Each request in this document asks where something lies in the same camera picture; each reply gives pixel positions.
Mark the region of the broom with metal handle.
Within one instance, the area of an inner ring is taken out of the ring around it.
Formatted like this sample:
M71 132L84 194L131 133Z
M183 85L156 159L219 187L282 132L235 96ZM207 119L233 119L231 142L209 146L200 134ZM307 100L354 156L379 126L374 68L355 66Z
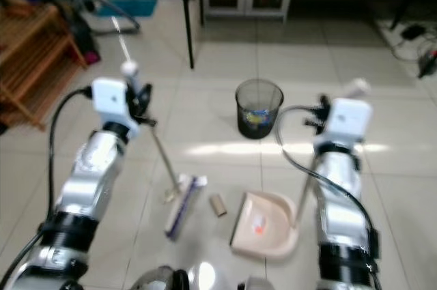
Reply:
M128 58L121 64L120 69L129 88L133 91L134 97L146 84L146 82L140 81L139 65L133 59ZM169 212L169 217L165 224L165 236L169 240L174 241L181 234L188 209L194 205L197 196L199 196L199 191L208 184L208 179L198 175L179 173L175 170L171 159L167 155L165 146L163 146L162 141L157 135L156 125L146 126L149 128L152 140L156 144L157 151L169 175L169 181L171 181L171 187L165 193L165 203L171 206L171 212Z

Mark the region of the pink dustpan with long handle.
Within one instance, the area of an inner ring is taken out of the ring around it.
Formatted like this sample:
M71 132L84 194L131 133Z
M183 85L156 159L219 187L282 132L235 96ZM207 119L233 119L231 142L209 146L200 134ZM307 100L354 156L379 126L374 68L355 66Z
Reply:
M369 83L363 78L350 81L335 98L363 100ZM229 246L240 255L254 258L284 259L298 243L302 209L310 193L316 199L316 231L321 244L359 250L368 259L380 258L380 234L360 197L361 160L355 147L315 136L314 156L309 167L289 156L281 137L284 113L305 111L302 105L288 106L276 116L274 135L286 160L306 175L302 196L297 203L284 194L246 191L238 211Z

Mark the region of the black mesh waste bin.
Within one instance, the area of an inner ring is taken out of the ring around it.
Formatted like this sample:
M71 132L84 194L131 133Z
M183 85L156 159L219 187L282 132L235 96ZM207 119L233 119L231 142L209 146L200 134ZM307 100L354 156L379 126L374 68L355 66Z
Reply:
M238 85L235 100L238 131L247 139L258 140L272 131L284 93L272 81L252 78Z

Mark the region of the blue plastic box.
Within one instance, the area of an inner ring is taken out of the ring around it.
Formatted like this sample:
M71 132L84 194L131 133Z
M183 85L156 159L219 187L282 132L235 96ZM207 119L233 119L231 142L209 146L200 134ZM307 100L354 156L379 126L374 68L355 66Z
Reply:
M158 0L107 0L109 4L101 4L96 15L101 18L149 18L155 12Z

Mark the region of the black table leg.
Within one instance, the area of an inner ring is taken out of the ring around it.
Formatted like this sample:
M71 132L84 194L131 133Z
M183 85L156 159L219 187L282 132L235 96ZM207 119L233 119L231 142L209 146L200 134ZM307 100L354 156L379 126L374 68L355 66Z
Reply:
M185 24L185 40L188 54L188 67L195 69L194 57L194 40L193 40L193 22L191 22L191 0L183 0L184 24Z

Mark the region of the wooden slatted shelf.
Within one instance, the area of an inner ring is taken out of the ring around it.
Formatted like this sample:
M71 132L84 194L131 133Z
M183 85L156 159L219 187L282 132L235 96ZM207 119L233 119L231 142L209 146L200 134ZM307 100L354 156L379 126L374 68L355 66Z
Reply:
M61 92L87 68L66 13L62 4L2 0L2 130L19 125L44 130L44 118Z

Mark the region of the brown cardboard tube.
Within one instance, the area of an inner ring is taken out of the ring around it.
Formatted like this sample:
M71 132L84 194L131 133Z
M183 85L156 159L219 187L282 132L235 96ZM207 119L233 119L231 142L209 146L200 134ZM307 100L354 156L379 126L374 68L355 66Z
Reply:
M227 206L225 205L225 201L220 194L211 194L209 197L209 203L217 218L227 215Z

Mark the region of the robot leg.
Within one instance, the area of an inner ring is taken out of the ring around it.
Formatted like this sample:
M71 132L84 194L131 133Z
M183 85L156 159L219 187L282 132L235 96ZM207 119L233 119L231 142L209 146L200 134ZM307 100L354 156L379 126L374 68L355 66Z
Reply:
M215 290L223 281L207 262L188 270L175 269L168 265L144 272L127 290Z

